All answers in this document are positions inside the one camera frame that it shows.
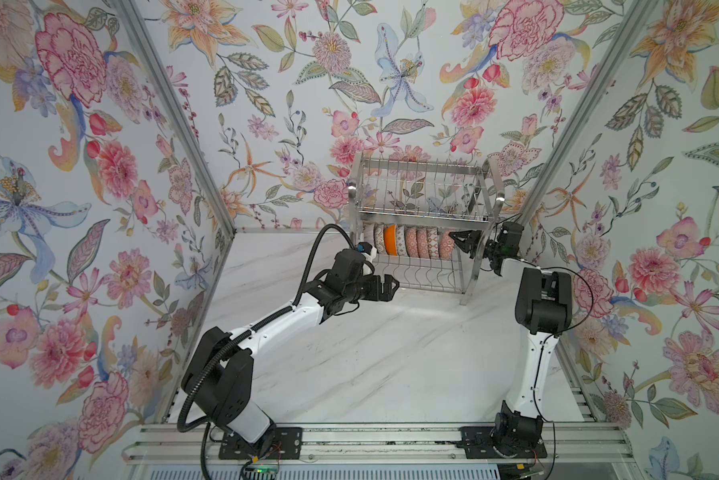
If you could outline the two-tier steel dish rack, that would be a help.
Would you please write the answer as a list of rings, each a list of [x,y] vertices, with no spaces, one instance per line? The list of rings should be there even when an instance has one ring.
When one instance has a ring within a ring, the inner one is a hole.
[[[420,162],[355,155],[348,176],[348,227],[353,241],[365,224],[436,227],[441,232],[479,230],[487,240],[501,221],[505,182],[497,160],[473,165]],[[451,260],[377,255],[381,274],[395,276],[407,289],[459,296],[469,303],[485,260],[473,260],[456,247]]]

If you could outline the plain white bowl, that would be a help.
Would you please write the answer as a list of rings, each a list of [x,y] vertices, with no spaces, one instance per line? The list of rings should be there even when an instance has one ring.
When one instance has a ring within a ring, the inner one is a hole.
[[[397,256],[397,226],[391,224],[383,229],[383,242],[385,242],[385,252],[389,256]]]

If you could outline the brown mandala pattern bowl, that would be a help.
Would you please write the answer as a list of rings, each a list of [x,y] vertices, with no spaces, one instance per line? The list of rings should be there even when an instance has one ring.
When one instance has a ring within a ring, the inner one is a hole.
[[[385,226],[383,224],[373,225],[373,241],[375,242],[375,249],[379,254],[383,255],[385,250]]]

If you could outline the dark speckled bowl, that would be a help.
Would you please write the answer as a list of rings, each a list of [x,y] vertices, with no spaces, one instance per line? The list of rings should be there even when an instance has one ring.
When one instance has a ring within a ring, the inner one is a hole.
[[[451,230],[445,229],[441,232],[441,239],[439,239],[439,258],[451,260],[453,249],[455,249],[455,240],[451,238]]]

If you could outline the blue pattern bowl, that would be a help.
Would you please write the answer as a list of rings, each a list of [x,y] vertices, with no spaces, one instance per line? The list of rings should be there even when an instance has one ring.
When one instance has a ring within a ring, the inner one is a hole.
[[[429,258],[439,259],[439,230],[436,227],[427,228],[427,253]]]

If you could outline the green leaf pattern bowl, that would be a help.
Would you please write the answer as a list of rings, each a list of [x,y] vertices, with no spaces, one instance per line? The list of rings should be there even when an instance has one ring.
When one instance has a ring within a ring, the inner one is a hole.
[[[429,238],[425,227],[417,228],[417,254],[419,254],[419,258],[431,258],[431,254],[429,254]]]

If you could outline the dark floral bowl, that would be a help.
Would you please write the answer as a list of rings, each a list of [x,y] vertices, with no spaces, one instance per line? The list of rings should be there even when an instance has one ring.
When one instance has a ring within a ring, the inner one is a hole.
[[[411,258],[419,258],[419,244],[417,244],[417,228],[405,228],[405,249]]]

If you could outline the pale green pattern bowl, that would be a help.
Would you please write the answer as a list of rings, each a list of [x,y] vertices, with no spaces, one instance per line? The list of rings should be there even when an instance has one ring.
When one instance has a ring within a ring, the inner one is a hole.
[[[397,255],[401,257],[407,257],[407,240],[405,240],[405,226],[395,226],[395,248],[397,248]]]

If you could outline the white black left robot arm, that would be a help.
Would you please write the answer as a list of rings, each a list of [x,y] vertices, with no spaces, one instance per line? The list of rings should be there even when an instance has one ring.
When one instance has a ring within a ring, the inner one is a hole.
[[[217,428],[239,440],[254,457],[274,443],[275,422],[252,400],[255,361],[295,336],[345,314],[346,306],[389,302],[399,290],[391,275],[375,273],[377,248],[361,242],[339,251],[331,268],[301,283],[295,298],[257,322],[202,334],[181,380],[186,394],[176,427]]]

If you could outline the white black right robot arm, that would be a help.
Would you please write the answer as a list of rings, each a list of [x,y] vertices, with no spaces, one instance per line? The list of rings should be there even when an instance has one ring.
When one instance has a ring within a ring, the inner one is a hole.
[[[487,433],[463,430],[469,456],[491,450],[492,458],[545,457],[543,390],[551,357],[573,320],[573,280],[565,272],[543,269],[519,257],[523,226],[505,222],[495,240],[477,230],[449,234],[455,247],[473,260],[487,260],[491,272],[519,286],[515,321],[521,328],[519,362],[509,395],[501,401]]]

